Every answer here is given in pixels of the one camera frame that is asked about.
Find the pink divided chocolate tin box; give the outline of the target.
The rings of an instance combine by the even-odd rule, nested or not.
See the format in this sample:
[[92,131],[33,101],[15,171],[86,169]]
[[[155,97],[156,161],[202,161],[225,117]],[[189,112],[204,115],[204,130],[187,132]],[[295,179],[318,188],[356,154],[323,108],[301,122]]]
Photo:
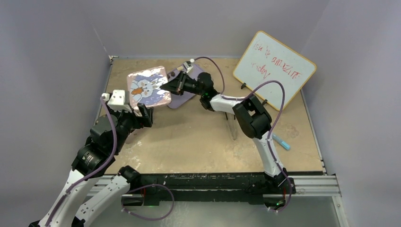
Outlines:
[[136,143],[137,141],[140,140],[140,136],[142,134],[141,130],[135,130],[134,132],[132,132],[126,139],[125,144],[132,144],[132,143]]

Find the metal tongs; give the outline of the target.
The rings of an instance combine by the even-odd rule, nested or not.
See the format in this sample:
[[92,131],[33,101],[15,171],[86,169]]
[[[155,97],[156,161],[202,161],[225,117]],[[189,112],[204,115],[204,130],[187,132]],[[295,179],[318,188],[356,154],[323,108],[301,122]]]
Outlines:
[[232,140],[237,138],[236,116],[231,113],[225,113],[228,129]]

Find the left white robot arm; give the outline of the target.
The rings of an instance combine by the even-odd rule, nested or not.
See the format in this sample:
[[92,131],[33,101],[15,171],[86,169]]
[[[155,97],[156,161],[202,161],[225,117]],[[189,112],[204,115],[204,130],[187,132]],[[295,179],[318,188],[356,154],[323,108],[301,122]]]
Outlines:
[[103,104],[103,108],[105,114],[96,119],[84,146],[78,150],[56,202],[41,220],[30,223],[31,227],[88,227],[118,196],[140,190],[140,173],[125,166],[105,188],[85,201],[115,161],[128,136],[153,124],[154,109],[144,104],[139,105],[140,116],[130,106],[117,110]]

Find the silver square tin lid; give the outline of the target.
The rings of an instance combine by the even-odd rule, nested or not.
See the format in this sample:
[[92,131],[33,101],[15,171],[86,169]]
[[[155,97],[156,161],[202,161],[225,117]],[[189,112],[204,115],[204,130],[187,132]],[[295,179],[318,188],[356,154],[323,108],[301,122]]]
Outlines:
[[139,114],[139,104],[144,104],[147,108],[170,104],[172,102],[171,93],[161,88],[167,82],[167,73],[163,66],[129,74],[127,86],[130,94],[130,105],[134,112]]

